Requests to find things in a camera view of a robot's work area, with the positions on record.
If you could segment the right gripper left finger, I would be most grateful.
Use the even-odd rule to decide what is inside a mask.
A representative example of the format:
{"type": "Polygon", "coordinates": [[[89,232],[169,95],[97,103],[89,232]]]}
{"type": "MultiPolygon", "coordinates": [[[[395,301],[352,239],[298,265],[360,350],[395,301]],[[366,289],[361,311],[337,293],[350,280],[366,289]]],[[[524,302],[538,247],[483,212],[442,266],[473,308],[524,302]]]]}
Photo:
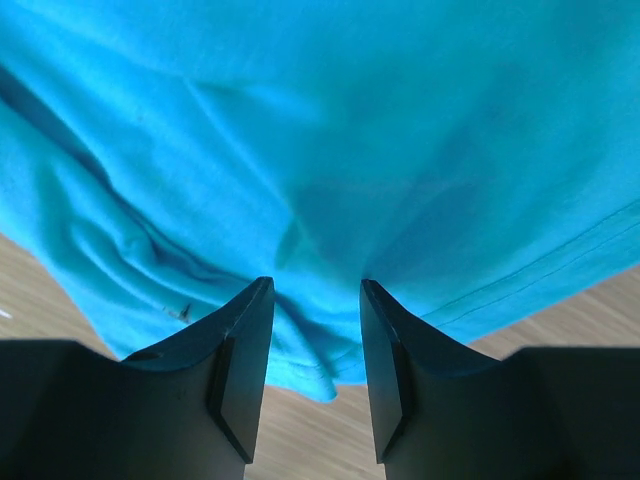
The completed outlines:
{"type": "Polygon", "coordinates": [[[210,315],[109,359],[72,340],[1,344],[5,479],[240,479],[274,318],[261,277],[210,315]]]}

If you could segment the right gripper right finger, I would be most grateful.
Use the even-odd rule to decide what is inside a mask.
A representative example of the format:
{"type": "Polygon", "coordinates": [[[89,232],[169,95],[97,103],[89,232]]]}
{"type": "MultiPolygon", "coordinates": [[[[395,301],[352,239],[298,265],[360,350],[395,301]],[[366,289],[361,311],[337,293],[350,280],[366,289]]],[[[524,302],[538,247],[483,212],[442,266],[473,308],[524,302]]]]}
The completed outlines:
{"type": "Polygon", "coordinates": [[[475,351],[365,280],[360,318],[376,458],[389,479],[635,479],[639,352],[475,351]]]}

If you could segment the bright blue t shirt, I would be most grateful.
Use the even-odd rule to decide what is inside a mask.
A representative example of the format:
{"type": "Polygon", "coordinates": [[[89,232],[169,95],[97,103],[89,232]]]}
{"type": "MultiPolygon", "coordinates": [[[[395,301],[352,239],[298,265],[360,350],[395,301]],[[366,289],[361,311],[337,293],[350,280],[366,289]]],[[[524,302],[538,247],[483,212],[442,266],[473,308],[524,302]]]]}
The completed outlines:
{"type": "Polygon", "coordinates": [[[271,277],[329,401],[364,279],[469,343],[638,263],[639,5],[5,1],[1,231],[119,357],[271,277]]]}

